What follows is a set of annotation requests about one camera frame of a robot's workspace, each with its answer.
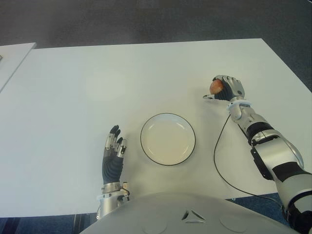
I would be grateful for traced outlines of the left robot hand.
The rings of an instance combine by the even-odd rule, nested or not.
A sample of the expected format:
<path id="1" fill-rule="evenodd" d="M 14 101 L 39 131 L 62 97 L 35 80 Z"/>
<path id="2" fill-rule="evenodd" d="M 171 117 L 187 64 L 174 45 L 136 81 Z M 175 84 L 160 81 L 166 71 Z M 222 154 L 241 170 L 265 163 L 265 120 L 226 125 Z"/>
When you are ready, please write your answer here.
<path id="1" fill-rule="evenodd" d="M 127 140 L 119 136 L 120 132 L 120 127 L 115 125 L 106 138 L 101 168 L 104 185 L 120 182 L 127 150 Z"/>

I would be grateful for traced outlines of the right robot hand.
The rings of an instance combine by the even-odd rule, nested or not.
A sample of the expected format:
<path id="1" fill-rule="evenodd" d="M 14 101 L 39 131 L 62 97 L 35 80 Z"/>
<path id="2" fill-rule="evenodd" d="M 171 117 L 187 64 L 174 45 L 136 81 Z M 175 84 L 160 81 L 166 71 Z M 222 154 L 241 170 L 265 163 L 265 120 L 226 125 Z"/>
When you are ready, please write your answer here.
<path id="1" fill-rule="evenodd" d="M 209 92 L 203 96 L 204 99 L 232 101 L 245 98 L 245 91 L 240 80 L 226 75 L 214 77 Z"/>

